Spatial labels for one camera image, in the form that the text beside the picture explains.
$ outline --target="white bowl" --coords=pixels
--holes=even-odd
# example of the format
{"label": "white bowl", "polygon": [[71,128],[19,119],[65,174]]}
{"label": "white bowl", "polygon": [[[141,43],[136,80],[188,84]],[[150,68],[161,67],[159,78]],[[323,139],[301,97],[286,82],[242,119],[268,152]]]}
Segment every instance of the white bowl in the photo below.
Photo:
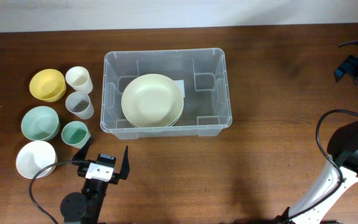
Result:
{"label": "white bowl", "polygon": [[[45,141],[26,144],[16,157],[16,169],[25,178],[32,179],[42,168],[57,162],[53,146]],[[37,178],[46,177],[55,167],[43,171]]]}
{"label": "white bowl", "polygon": [[124,90],[122,112],[136,127],[166,127],[179,119],[184,101],[179,86],[159,74],[142,75]]}

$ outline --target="plate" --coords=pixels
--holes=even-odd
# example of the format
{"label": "plate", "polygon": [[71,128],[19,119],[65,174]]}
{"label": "plate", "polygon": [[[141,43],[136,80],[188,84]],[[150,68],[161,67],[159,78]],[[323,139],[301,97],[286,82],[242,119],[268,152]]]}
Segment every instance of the plate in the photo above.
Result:
{"label": "plate", "polygon": [[122,112],[139,128],[166,127],[183,111],[183,95],[170,78],[159,74],[142,75],[125,88]]}

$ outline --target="gray storage bin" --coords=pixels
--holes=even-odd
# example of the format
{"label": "gray storage bin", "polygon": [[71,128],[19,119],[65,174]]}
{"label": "gray storage bin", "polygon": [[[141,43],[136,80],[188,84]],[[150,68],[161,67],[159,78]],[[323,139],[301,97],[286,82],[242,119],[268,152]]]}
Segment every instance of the gray storage bin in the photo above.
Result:
{"label": "gray storage bin", "polygon": [[[150,73],[183,80],[184,109],[170,127],[135,128],[125,118],[121,97],[135,78]],[[221,49],[109,52],[104,58],[101,129],[119,139],[215,136],[232,123],[226,62]]]}

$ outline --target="cup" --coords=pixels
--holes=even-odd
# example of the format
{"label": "cup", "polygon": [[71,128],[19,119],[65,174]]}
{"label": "cup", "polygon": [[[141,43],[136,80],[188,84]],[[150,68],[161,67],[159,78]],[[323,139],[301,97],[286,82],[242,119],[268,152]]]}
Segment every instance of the cup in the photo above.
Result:
{"label": "cup", "polygon": [[[53,146],[45,141],[33,141],[26,144],[16,157],[16,169],[25,178],[32,179],[38,171],[57,162]],[[46,177],[55,167],[43,171],[37,178]]]}
{"label": "cup", "polygon": [[78,149],[81,149],[90,137],[88,128],[81,121],[68,123],[62,131],[63,142]]}
{"label": "cup", "polygon": [[86,94],[92,92],[93,84],[90,73],[84,67],[76,66],[69,69],[66,73],[66,81],[75,91],[81,91]]}
{"label": "cup", "polygon": [[83,92],[74,92],[68,95],[66,108],[81,119],[90,119],[94,113],[90,97]]}
{"label": "cup", "polygon": [[30,81],[30,92],[35,98],[55,102],[66,93],[65,77],[55,69],[45,69]]}
{"label": "cup", "polygon": [[56,111],[48,106],[38,106],[27,112],[21,124],[23,135],[33,141],[48,141],[60,130]]}

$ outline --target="white wall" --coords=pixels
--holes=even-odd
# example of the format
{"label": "white wall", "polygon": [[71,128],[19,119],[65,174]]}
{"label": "white wall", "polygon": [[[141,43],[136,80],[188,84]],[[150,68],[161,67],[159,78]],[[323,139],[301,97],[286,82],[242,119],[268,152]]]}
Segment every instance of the white wall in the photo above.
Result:
{"label": "white wall", "polygon": [[0,32],[358,22],[358,0],[0,0]]}

